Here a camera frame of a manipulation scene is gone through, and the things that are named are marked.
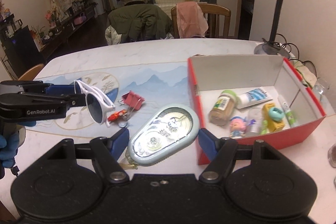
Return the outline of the blue gloved hand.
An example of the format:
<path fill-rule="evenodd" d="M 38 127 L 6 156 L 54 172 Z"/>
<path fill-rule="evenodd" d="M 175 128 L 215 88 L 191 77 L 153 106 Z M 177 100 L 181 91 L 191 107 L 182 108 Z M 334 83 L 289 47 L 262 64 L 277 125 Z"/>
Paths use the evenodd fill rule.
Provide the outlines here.
<path fill-rule="evenodd" d="M 19 133 L 13 133 L 7 138 L 1 135 L 0 160 L 3 168 L 12 168 L 15 165 L 15 156 L 19 147 Z"/>

